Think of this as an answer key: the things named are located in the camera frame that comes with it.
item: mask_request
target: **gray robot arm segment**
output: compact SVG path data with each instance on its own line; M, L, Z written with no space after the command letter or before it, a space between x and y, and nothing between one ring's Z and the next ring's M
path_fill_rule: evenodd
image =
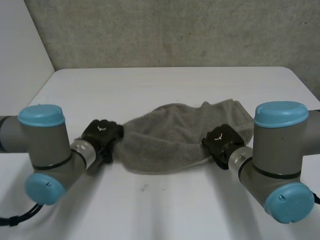
M320 154L320 111L310 110L304 135L304 155Z
M18 116L0 116L0 153L27 153L27 139Z

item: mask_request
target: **black band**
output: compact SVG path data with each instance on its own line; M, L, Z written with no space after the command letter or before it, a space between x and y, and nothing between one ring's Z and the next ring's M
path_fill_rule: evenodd
M50 170L50 169L56 169L58 167L61 167L62 165L65 165L67 164L72 158L72 154L66 159L66 160L63 160L59 163L56 163L56 164L53 164L53 165L49 165L49 166L35 166L35 165L32 165L34 169L36 170Z
M80 156L80 158L82 159L83 163L84 163L84 168L87 169L87 161L85 159L85 157L78 151L71 149L71 152L78 154Z
M11 116L5 116L4 118L2 118L1 120L0 120L0 132L1 132L1 127L2 127L2 125L4 124L4 122L8 119L8 118L10 118ZM0 151L1 152L4 152L4 153L7 153L7 150L5 150L5 148L4 148L4 146L1 144L1 139L0 139Z
M260 168L256 167L254 164L252 164L252 167L256 172L260 173L261 175L264 175L266 177L273 178L273 179L295 179L300 177L301 175L301 171L294 174L276 174L276 173L271 173L271 172L261 170Z
M240 183L241 183L241 178L240 178L240 176L241 176L241 171L242 171L242 169L245 167L245 165L246 165L248 162L250 162L251 160L252 160L252 156L249 157L249 158L247 158L247 159L242 163L242 165L241 165L240 168L239 168L239 171L238 171L238 179L239 179Z

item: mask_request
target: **black cable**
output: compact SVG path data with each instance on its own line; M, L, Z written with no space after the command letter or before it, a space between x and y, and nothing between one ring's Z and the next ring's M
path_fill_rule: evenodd
M316 203L316 204L320 204L320 198L313 192L312 193L313 194L313 196L314 196L314 202Z
M0 226L17 226L19 223L22 223L36 215L42 207L42 205L36 204L33 206L33 208L21 216L12 216L9 218L0 217Z

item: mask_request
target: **concrete wall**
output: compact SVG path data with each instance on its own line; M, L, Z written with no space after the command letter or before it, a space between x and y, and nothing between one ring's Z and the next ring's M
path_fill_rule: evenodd
M319 0L25 0L56 70L283 66L320 98Z
M17 115L54 73L23 0L0 0L0 116Z

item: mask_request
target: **light blue joint cap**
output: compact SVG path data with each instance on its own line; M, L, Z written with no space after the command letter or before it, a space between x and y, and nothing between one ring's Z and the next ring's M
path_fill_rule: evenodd
M40 128L59 126L66 121L62 109L51 104L28 106L19 112L18 119L24 125Z
M315 198L301 182L293 182L274 190L265 200L264 210L282 224L298 222L311 212Z
M308 109L302 103L271 101L256 107L254 124L263 128L283 128L299 124L308 116Z
M66 193L64 186L59 181L42 173L30 175L25 182L24 189L26 194L40 205L55 204Z

